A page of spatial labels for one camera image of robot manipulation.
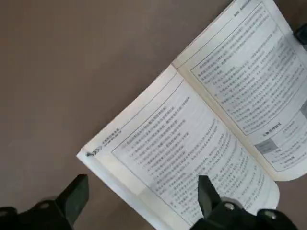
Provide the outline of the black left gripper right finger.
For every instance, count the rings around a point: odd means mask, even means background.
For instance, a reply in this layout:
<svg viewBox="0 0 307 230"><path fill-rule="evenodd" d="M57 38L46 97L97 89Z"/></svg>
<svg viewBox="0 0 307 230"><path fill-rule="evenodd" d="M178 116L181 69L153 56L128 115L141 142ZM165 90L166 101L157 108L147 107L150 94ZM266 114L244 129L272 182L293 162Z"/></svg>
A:
<svg viewBox="0 0 307 230"><path fill-rule="evenodd" d="M203 217L193 230L296 230L296 225L276 209L248 213L238 201L221 198L208 176L198 177L198 203Z"/></svg>

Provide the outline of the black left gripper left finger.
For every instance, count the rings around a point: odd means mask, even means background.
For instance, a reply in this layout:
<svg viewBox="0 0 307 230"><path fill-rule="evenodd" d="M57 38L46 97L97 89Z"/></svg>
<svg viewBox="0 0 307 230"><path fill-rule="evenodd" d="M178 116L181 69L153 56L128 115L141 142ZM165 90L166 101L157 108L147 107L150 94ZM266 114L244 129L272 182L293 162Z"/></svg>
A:
<svg viewBox="0 0 307 230"><path fill-rule="evenodd" d="M88 175L79 174L55 198L36 203L19 213L14 207L0 208L2 230L72 230L89 200Z"/></svg>

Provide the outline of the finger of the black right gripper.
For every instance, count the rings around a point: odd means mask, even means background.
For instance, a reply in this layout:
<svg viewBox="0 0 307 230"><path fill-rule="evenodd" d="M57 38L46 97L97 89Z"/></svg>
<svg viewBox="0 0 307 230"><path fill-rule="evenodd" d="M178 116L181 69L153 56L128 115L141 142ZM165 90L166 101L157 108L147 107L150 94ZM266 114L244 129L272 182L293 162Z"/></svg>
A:
<svg viewBox="0 0 307 230"><path fill-rule="evenodd" d="M295 32L294 37L304 47L307 47L307 23L300 26Z"/></svg>

